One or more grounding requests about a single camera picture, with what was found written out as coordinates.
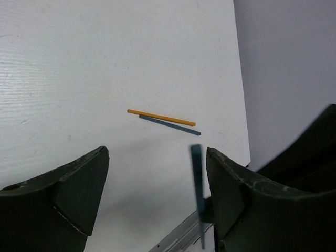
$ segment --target orange stick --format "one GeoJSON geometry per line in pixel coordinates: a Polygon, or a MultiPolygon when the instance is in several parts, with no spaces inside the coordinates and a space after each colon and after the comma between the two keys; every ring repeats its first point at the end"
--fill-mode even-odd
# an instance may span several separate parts
{"type": "Polygon", "coordinates": [[[168,121],[168,122],[175,122],[175,123],[189,125],[189,126],[195,126],[196,125],[195,122],[189,122],[189,121],[176,119],[176,118],[171,118],[171,117],[164,117],[162,115],[150,114],[150,113],[141,112],[141,111],[137,111],[137,110],[133,110],[133,109],[128,109],[127,112],[131,113],[131,114],[143,115],[143,116],[146,116],[146,117],[152,117],[152,118],[161,119],[161,120],[168,121]]]}

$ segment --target white table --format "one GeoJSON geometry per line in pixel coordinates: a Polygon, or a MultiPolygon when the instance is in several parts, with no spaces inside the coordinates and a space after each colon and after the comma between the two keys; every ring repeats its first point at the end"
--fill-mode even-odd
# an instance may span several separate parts
{"type": "Polygon", "coordinates": [[[248,164],[232,0],[3,0],[0,21],[0,186],[105,145],[86,251],[148,251],[195,210],[190,144],[248,164]]]}

